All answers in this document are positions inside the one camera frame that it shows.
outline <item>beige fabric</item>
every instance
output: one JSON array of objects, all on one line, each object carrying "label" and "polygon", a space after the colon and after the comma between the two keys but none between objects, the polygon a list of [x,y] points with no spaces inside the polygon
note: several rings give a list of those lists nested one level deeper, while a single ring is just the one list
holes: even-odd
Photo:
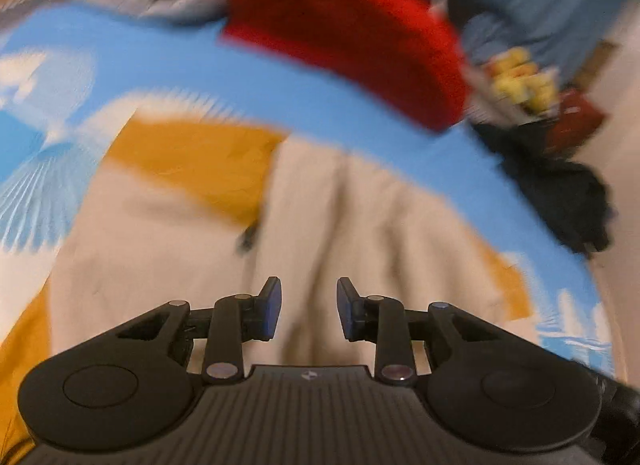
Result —
[{"label": "beige fabric", "polygon": [[54,352],[171,299],[210,307],[282,280],[276,337],[245,347],[251,363],[372,365],[350,344],[335,283],[406,307],[449,301],[501,322],[502,295],[466,224],[447,204],[357,156],[289,138],[277,151],[258,239],[183,191],[107,160],[98,169],[50,278]]},{"label": "beige fabric", "polygon": [[172,299],[244,291],[242,227],[184,191],[104,160],[49,279],[53,354]]},{"label": "beige fabric", "polygon": [[253,288],[279,276],[281,318],[294,321],[279,324],[265,360],[372,365],[374,346],[342,335],[335,286],[343,276],[361,295],[395,297],[412,309],[447,301],[503,323],[502,294],[444,200],[358,156],[296,138],[275,163]]}]

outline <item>controller logo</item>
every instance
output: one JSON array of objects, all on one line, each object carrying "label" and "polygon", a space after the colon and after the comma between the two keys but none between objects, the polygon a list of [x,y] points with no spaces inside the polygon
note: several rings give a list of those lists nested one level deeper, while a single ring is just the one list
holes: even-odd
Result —
[{"label": "controller logo", "polygon": [[315,371],[311,371],[311,369],[308,369],[307,371],[302,373],[300,376],[304,378],[307,382],[311,382],[312,380],[315,380],[316,378],[318,378],[318,374]]}]

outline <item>white wall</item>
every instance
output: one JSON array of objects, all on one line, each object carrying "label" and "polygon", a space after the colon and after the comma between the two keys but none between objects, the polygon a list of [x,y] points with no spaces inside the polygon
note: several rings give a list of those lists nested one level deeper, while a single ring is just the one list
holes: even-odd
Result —
[{"label": "white wall", "polygon": [[614,242],[595,264],[622,338],[627,379],[640,386],[640,12],[627,24],[622,47],[590,93],[610,119],[576,158],[602,174],[617,210],[609,229]]}]

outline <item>bedsheet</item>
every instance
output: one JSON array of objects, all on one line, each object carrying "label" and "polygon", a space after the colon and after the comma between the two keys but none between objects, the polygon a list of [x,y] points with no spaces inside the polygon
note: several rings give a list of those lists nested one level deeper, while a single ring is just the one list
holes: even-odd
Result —
[{"label": "bedsheet", "polygon": [[[221,41],[221,26],[153,28],[67,4],[0,36],[0,339],[42,287],[122,127],[110,116],[153,95],[357,152],[446,196],[526,276],[535,342],[613,372],[584,259],[553,238],[466,124],[431,134],[346,80]],[[20,206],[27,191],[36,206]]]}]

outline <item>yellow snack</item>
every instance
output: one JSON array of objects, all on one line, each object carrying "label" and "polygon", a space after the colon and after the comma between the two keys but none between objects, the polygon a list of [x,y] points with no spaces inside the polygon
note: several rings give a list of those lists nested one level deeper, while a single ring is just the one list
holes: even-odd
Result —
[{"label": "yellow snack", "polygon": [[521,64],[526,64],[531,60],[531,55],[529,54],[529,51],[526,48],[522,48],[522,47],[511,48],[508,51],[508,54],[511,60],[511,67],[516,67],[516,66],[520,66]]},{"label": "yellow snack", "polygon": [[495,58],[489,63],[489,72],[493,78],[496,78],[509,71],[511,67],[511,62],[507,57]]},{"label": "yellow snack", "polygon": [[500,95],[508,96],[514,104],[522,104],[529,98],[529,91],[521,79],[502,76],[494,82],[494,90]]},{"label": "yellow snack", "polygon": [[546,86],[553,86],[554,80],[548,73],[538,73],[531,77],[527,77],[526,80],[524,80],[524,83],[527,85],[527,88],[536,91]]},{"label": "yellow snack", "polygon": [[545,112],[559,101],[558,90],[553,86],[545,86],[536,91],[532,98],[530,98],[526,106],[536,114]]},{"label": "yellow snack", "polygon": [[521,66],[511,68],[506,74],[513,78],[530,77],[538,72],[538,65],[534,62],[527,62]]}]

